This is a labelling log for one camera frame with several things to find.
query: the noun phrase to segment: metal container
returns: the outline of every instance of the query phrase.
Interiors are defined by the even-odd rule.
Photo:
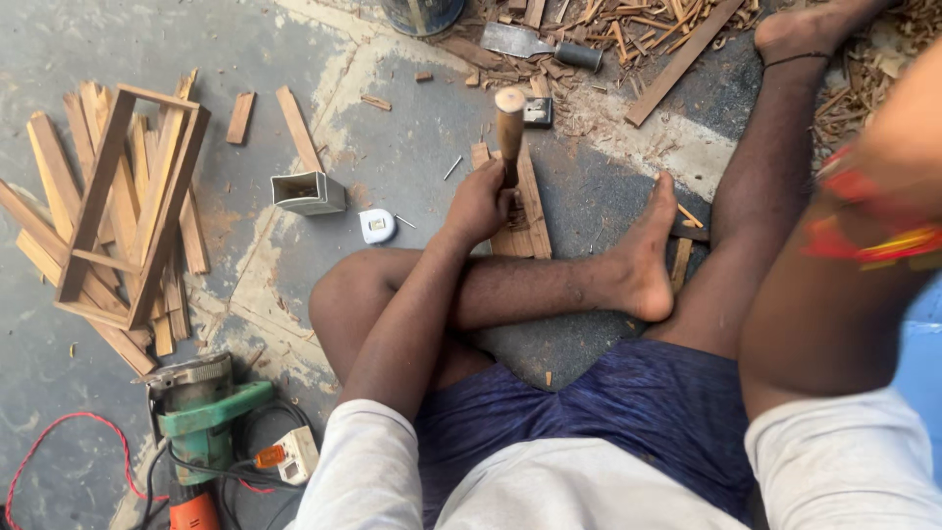
[[[464,10],[464,0],[381,0],[389,24],[412,37],[445,31]]]
[[[300,215],[334,213],[347,209],[344,187],[318,171],[273,176],[271,201],[276,207]]]

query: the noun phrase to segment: blue shorts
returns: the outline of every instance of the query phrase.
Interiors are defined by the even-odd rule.
[[[737,363],[657,340],[623,340],[559,392],[500,364],[426,396],[415,419],[423,520],[465,475],[520,441],[601,438],[750,524],[754,478]]]

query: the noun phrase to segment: green power tool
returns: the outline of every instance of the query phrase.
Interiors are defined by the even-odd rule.
[[[168,438],[180,460],[221,472],[233,464],[232,420],[275,395],[269,381],[234,384],[229,353],[161,368],[135,382],[147,385],[154,443]],[[216,477],[175,467],[182,486],[196,486]]]

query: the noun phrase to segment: sleeve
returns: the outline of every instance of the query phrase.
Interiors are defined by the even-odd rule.
[[[293,530],[422,528],[418,441],[412,425],[370,400],[338,406]]]
[[[929,435],[893,389],[776,407],[745,440],[772,530],[942,528]]]

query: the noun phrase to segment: blue wall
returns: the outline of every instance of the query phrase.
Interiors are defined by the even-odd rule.
[[[942,275],[910,307],[893,386],[929,426],[935,483],[942,486]]]

